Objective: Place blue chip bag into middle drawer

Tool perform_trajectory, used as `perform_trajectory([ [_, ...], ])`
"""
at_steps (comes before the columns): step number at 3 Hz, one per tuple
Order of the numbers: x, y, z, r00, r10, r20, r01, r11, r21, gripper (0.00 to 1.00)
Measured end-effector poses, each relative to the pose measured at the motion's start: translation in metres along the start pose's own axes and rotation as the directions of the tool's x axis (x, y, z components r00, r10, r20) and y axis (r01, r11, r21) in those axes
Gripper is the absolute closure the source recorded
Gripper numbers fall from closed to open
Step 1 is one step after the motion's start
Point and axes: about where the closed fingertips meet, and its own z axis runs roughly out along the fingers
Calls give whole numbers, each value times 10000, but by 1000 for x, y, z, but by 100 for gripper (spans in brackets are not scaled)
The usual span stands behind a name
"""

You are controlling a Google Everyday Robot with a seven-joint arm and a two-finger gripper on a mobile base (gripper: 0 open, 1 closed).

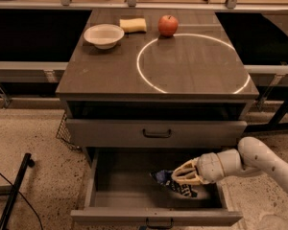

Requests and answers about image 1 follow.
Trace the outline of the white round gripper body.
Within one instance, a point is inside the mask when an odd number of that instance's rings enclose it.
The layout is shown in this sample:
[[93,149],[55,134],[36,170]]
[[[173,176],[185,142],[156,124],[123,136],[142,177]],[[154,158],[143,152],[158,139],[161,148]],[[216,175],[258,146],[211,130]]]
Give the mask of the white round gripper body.
[[216,183],[225,177],[221,161],[216,153],[201,155],[196,167],[203,183]]

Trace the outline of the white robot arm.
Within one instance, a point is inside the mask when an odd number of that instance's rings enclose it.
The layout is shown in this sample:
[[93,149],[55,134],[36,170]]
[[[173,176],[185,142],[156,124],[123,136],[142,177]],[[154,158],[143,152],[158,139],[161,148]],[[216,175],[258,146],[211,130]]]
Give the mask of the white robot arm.
[[265,173],[288,194],[288,163],[253,137],[242,138],[237,149],[205,153],[176,168],[172,179],[180,185],[213,184],[229,176]]

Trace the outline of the cream ribbed gripper finger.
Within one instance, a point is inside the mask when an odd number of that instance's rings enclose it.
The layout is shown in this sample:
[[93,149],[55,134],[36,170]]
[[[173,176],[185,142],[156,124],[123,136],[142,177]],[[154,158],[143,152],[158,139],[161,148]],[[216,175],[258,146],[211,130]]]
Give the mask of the cream ribbed gripper finger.
[[187,162],[183,163],[181,166],[176,168],[173,173],[173,178],[195,178],[198,175],[197,172],[197,162],[198,159],[190,159]]
[[202,185],[203,182],[202,180],[197,176],[197,177],[192,177],[192,178],[185,178],[185,177],[173,177],[173,180],[180,185]]

